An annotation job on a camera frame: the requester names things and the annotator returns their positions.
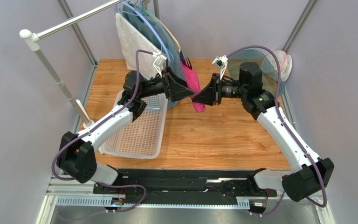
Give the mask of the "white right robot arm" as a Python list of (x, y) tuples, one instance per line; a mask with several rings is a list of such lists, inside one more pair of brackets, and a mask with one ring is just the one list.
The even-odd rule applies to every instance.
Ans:
[(256, 191), (282, 191), (295, 202), (324, 191), (334, 164), (322, 159), (302, 140), (285, 118), (275, 96), (263, 88), (262, 70), (258, 63), (244, 62), (239, 66), (237, 80), (221, 78), (214, 73), (211, 81), (192, 101), (204, 105), (218, 105), (222, 98), (239, 98), (243, 108), (272, 136), (290, 166), (289, 171), (260, 168), (247, 177)]

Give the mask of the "iridescent fork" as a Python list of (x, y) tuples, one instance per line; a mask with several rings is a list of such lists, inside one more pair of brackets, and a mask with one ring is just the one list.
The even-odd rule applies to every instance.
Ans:
[(186, 66), (188, 69), (190, 69), (190, 70), (192, 70), (192, 69), (193, 69), (193, 67), (192, 67), (192, 64), (191, 64), (191, 61), (190, 61), (189, 57), (185, 57), (185, 66)]

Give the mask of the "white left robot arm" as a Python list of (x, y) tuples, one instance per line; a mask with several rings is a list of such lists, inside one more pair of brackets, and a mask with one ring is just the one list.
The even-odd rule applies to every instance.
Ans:
[(53, 175), (60, 168), (79, 183), (93, 181), (102, 185), (113, 185), (119, 172), (108, 165), (96, 161), (96, 151), (115, 133), (138, 119), (147, 103), (144, 98), (163, 94), (172, 102), (193, 96), (186, 81), (178, 78), (170, 67), (160, 71), (155, 78), (147, 80), (139, 71), (131, 71), (125, 77), (121, 98), (113, 109), (89, 128), (78, 133), (67, 132), (62, 136), (59, 152), (51, 165)]

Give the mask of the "iridescent table knife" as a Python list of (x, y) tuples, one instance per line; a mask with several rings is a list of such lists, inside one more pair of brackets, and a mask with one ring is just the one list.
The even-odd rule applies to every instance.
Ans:
[(186, 57), (185, 57), (184, 54), (183, 54), (183, 51), (182, 51), (182, 50), (179, 50), (178, 53), (179, 53), (180, 61), (181, 61), (185, 66), (187, 66), (187, 60), (186, 60)]

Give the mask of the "magenta paper napkin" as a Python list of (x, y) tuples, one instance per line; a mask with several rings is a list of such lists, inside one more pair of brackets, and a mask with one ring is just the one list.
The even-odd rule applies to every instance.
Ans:
[[(180, 62), (180, 65), (183, 70), (188, 88), (195, 92), (195, 95), (199, 94), (201, 92), (201, 88), (197, 74), (193, 69), (188, 68), (183, 62)], [(192, 105), (197, 113), (201, 113), (206, 110), (206, 106), (204, 104), (192, 102)]]

